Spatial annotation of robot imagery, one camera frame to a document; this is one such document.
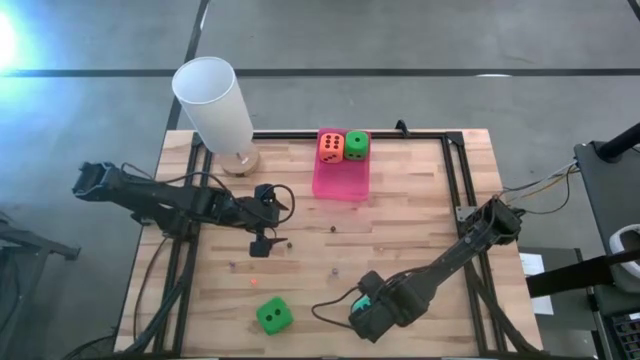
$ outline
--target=metal bracket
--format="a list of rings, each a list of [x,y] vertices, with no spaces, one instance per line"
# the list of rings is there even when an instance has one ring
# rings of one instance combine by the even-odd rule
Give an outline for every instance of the metal bracket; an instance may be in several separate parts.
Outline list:
[[[461,222],[465,221],[477,209],[477,206],[456,206],[456,219]]]
[[[461,131],[447,131],[447,139],[449,139],[450,143],[454,143],[458,146],[464,146],[464,136]]]
[[[398,122],[396,123],[396,127],[394,129],[400,130],[402,132],[402,137],[404,137],[405,139],[411,136],[411,133],[407,128],[407,124],[405,124],[404,120],[402,119],[398,120]]]

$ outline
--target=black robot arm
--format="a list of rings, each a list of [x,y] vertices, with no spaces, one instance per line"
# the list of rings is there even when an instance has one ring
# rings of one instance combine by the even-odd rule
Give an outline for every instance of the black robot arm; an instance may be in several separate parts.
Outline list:
[[[494,244],[508,244],[517,238],[520,215],[493,198],[465,221],[465,235],[430,265],[408,269],[387,280],[375,271],[368,272],[358,283],[368,301],[352,311],[349,323],[360,338],[374,343],[394,324],[404,327],[413,323],[427,312],[438,286],[464,264]]]
[[[284,239],[267,239],[264,229],[280,223],[280,204],[271,184],[259,185],[254,196],[234,197],[225,188],[172,186],[129,174],[110,162],[84,163],[73,194],[85,201],[113,202],[131,210],[142,225],[157,223],[165,236],[184,237],[194,221],[255,233],[252,256],[266,257]]]

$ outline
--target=white paper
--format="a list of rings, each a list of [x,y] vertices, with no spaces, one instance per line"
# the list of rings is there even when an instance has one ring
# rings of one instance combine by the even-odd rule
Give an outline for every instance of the white paper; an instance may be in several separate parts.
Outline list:
[[[526,276],[536,275],[544,272],[544,263],[542,255],[538,254],[520,254],[520,261]],[[531,299],[533,304],[533,312],[540,315],[553,315],[553,306],[551,305],[550,296],[541,296]]]

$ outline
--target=black stripe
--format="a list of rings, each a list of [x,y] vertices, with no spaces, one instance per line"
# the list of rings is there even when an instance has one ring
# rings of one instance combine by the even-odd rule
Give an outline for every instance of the black stripe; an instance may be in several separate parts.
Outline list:
[[[193,24],[193,30],[191,30],[191,40],[189,40],[189,46],[187,46],[187,54],[184,57],[184,62],[189,62],[196,57],[196,51],[198,51],[198,44],[200,43],[200,36],[202,35],[202,29],[200,25],[209,6],[210,0],[200,0],[200,6],[198,7],[198,13],[196,15],[196,21]],[[169,119],[167,119],[166,131],[175,130],[178,127],[178,120],[180,120],[180,111],[182,105],[176,97],[173,98],[171,104],[171,110],[169,111]]]
[[[640,68],[602,69],[236,69],[243,78],[265,77],[470,77],[640,76]]]
[[[16,69],[0,77],[173,77],[175,69]],[[513,77],[568,77],[568,76],[640,76],[640,68],[620,69],[236,69],[240,78],[277,77],[474,77],[505,75]]]
[[[174,69],[16,69],[0,73],[0,77],[172,77]]]
[[[636,2],[636,0],[627,0],[629,2],[629,6],[631,6],[631,10],[636,14],[636,18],[640,21],[640,5]]]

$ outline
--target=wire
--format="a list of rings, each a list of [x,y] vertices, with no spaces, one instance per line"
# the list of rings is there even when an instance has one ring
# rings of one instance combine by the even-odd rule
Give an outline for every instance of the wire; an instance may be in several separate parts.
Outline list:
[[[534,215],[547,215],[547,214],[553,214],[557,211],[560,211],[562,208],[564,208],[567,203],[569,202],[569,198],[571,198],[571,184],[569,183],[569,171],[571,169],[567,170],[567,174],[564,177],[566,182],[567,182],[567,197],[564,199],[564,202],[562,203],[562,205],[560,205],[559,207],[553,209],[553,210],[549,210],[549,211],[531,211],[531,210],[527,210],[527,209],[518,209],[518,210],[524,210],[526,211],[528,214],[534,214]]]
[[[554,177],[562,176],[564,169],[566,169],[566,168],[570,168],[570,167],[574,166],[576,163],[577,163],[577,161],[576,161],[576,160],[574,160],[574,161],[570,162],[569,164],[564,165],[564,166],[563,166],[563,167],[561,167],[560,169],[558,169],[558,170],[556,170],[556,171],[552,172],[552,173],[551,173],[551,174],[549,174],[547,177],[542,178],[542,179],[540,179],[540,180],[533,181],[533,182],[530,182],[530,183],[528,183],[528,184],[525,184],[525,185],[522,185],[522,186],[518,186],[518,187],[515,187],[515,188],[508,188],[508,187],[505,187],[505,188],[504,188],[504,190],[500,193],[500,196],[502,196],[503,194],[508,193],[508,192],[524,190],[524,189],[530,188],[530,187],[532,187],[532,186],[535,186],[535,185],[537,185],[537,184],[540,184],[540,183],[542,183],[542,182],[545,182],[545,181],[547,181],[547,180],[549,180],[549,179],[552,179],[552,178],[554,178]]]
[[[7,317],[4,318],[4,320],[2,321],[2,325],[0,325],[0,334],[2,334],[4,329],[7,327],[9,320],[11,320],[11,317],[13,317],[13,314],[18,307],[18,303],[20,302],[20,297],[22,296],[22,294],[20,293],[20,281],[18,280],[18,263],[16,262],[15,255],[7,255],[7,257],[9,258],[9,260],[7,261],[11,261],[11,263],[13,264],[13,283],[15,284],[16,288],[16,297],[13,299],[11,310],[9,310],[9,312],[7,313]]]
[[[156,181],[156,183],[158,183],[158,184],[171,184],[171,183],[174,183],[174,182],[177,182],[177,181],[180,181],[180,180],[184,180],[184,179],[186,179],[186,178],[188,178],[190,176],[193,176],[193,175],[208,176],[210,179],[212,179],[213,181],[218,183],[218,185],[220,185],[220,187],[224,191],[226,191],[228,193],[231,193],[231,190],[229,190],[229,188],[226,187],[224,185],[224,183],[220,179],[218,179],[217,176],[215,176],[215,175],[213,175],[211,173],[208,173],[206,171],[194,171],[194,172],[190,172],[190,173],[188,173],[186,175],[178,176],[177,178],[173,178],[173,179],[169,179],[169,180],[163,180],[163,181]]]
[[[126,171],[124,171],[124,168],[125,168],[125,167],[130,167],[130,168],[132,168],[133,170],[135,170],[135,171],[139,172],[140,174],[142,174],[142,175],[144,175],[144,176],[148,177],[149,179],[152,179],[152,180],[153,180],[153,176],[149,175],[149,173],[148,173],[148,172],[146,172],[146,171],[144,171],[144,170],[140,169],[139,167],[137,167],[137,166],[135,166],[135,165],[133,165],[133,164],[131,164],[131,163],[128,163],[128,162],[123,162],[123,163],[122,163],[122,165],[120,165],[120,171],[122,171],[123,173],[125,173],[125,174],[126,174],[127,172],[126,172]]]
[[[114,337],[116,337],[116,335],[115,334],[111,334],[111,335],[103,336],[103,337],[88,341],[88,342],[78,346],[77,348],[71,350],[61,360],[71,360],[75,356],[78,356],[78,354],[80,354],[82,351],[92,347],[93,345],[99,343],[100,341],[107,340],[107,339],[114,338]]]
[[[337,304],[337,303],[339,303],[340,301],[344,300],[347,296],[349,296],[352,292],[354,292],[354,291],[356,291],[356,290],[358,290],[358,287],[357,287],[357,286],[354,286],[354,287],[352,287],[351,289],[349,289],[349,290],[348,290],[344,295],[340,296],[340,297],[339,297],[338,299],[336,299],[336,300],[327,301],[327,302],[324,302],[324,303],[320,303],[320,304],[315,304],[315,305],[313,305],[313,306],[311,307],[311,313],[312,313],[312,314],[313,314],[313,316],[315,316],[318,320],[322,320],[322,321],[327,322],[327,323],[329,323],[329,324],[333,324],[333,325],[337,325],[337,326],[340,326],[340,327],[343,327],[343,328],[347,328],[347,329],[354,330],[354,329],[353,329],[353,326],[351,326],[351,325],[349,325],[349,324],[345,324],[345,323],[341,323],[341,322],[339,322],[339,321],[335,321],[335,320],[327,319],[327,318],[325,318],[325,317],[323,317],[323,316],[318,315],[318,314],[316,313],[316,308],[323,307],[323,306],[329,306],[329,305],[333,305],[333,304]]]
[[[149,266],[147,266],[147,270],[144,273],[144,278],[142,279],[142,285],[140,285],[140,291],[138,292],[138,298],[136,299],[136,305],[133,308],[133,341],[136,341],[136,339],[138,338],[138,334],[137,334],[137,319],[138,319],[138,310],[140,309],[140,299],[142,299],[142,294],[144,293],[144,288],[147,285],[147,280],[149,280],[149,275],[151,274],[151,270],[153,269],[153,265],[155,264],[156,260],[158,259],[158,255],[160,254],[160,249],[162,249],[162,246],[164,245],[165,242],[167,242],[167,239],[169,239],[168,237],[165,237],[162,242],[160,243],[160,245],[158,245],[158,248],[156,249],[156,252],[153,253],[153,256],[151,257],[151,261],[149,262]]]
[[[510,200],[510,201],[509,201],[509,203],[512,203],[512,202],[515,202],[515,201],[517,201],[517,200],[520,200],[520,199],[524,199],[524,198],[527,198],[527,197],[533,196],[533,195],[535,195],[535,194],[537,194],[537,193],[539,193],[539,192],[541,192],[541,191],[544,191],[544,190],[547,190],[547,189],[549,189],[549,188],[553,187],[554,185],[556,185],[556,184],[558,184],[560,181],[562,181],[562,179],[564,179],[565,177],[568,177],[569,175],[571,175],[571,174],[572,174],[572,172],[571,172],[571,171],[572,171],[572,167],[570,167],[570,168],[569,168],[569,171],[567,171],[565,174],[562,174],[562,175],[558,176],[558,178],[557,178],[557,179],[555,179],[554,181],[552,181],[552,182],[550,182],[549,184],[545,185],[544,187],[542,187],[542,188],[540,188],[540,189],[538,189],[538,190],[536,190],[536,191],[530,192],[530,193],[528,193],[528,194],[520,195],[520,196],[518,196],[517,198],[515,198],[515,199],[513,199],[513,200]]]
[[[291,190],[291,188],[290,188],[290,187],[288,187],[287,185],[283,185],[283,184],[275,184],[275,185],[271,185],[271,186],[269,186],[269,187],[264,191],[264,193],[263,193],[263,194],[262,194],[262,196],[260,197],[260,200],[262,200],[262,199],[264,198],[264,196],[265,196],[265,195],[266,195],[270,190],[275,190],[275,189],[277,189],[277,188],[285,189],[285,190],[289,193],[289,196],[291,196],[291,209],[289,209],[289,215],[287,215],[284,219],[279,220],[279,221],[276,223],[276,224],[278,224],[278,225],[279,225],[279,224],[282,224],[283,222],[285,222],[285,221],[287,221],[287,220],[291,219],[291,217],[293,216],[293,213],[294,213],[294,212],[295,212],[295,210],[296,210],[296,197],[295,197],[295,195],[293,195],[293,190]],[[246,210],[248,213],[252,214],[253,216],[256,216],[256,217],[259,217],[259,218],[261,218],[261,219],[263,219],[263,220],[269,221],[269,219],[264,219],[263,217],[261,217],[261,216],[260,216],[260,215],[258,215],[258,214],[253,214],[251,211],[249,211],[249,210],[248,210],[248,209],[246,209],[246,208],[245,208],[245,210]]]

